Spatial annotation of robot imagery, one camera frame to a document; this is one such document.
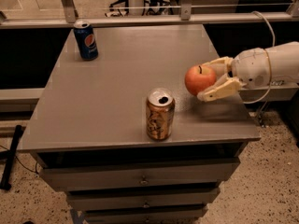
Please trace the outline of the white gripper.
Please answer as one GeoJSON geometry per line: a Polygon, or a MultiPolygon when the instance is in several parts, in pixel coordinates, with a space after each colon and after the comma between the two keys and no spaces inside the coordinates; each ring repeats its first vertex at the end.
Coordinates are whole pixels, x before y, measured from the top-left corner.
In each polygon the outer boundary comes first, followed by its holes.
{"type": "Polygon", "coordinates": [[[256,89],[265,87],[270,81],[269,58],[264,49],[249,49],[239,53],[234,59],[220,57],[205,63],[216,73],[219,79],[214,85],[200,91],[197,98],[202,102],[211,102],[238,93],[243,87],[256,89]]]}

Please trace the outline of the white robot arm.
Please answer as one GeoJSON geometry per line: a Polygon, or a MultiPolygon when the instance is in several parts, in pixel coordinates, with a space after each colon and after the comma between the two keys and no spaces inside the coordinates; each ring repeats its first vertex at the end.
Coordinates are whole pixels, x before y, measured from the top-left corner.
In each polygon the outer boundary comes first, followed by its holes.
{"type": "Polygon", "coordinates": [[[197,93],[200,101],[219,100],[242,89],[253,91],[266,88],[258,99],[247,101],[247,104],[253,104],[268,95],[274,82],[299,82],[299,43],[248,49],[235,58],[221,57],[205,63],[205,66],[216,73],[217,81],[197,93]]]}

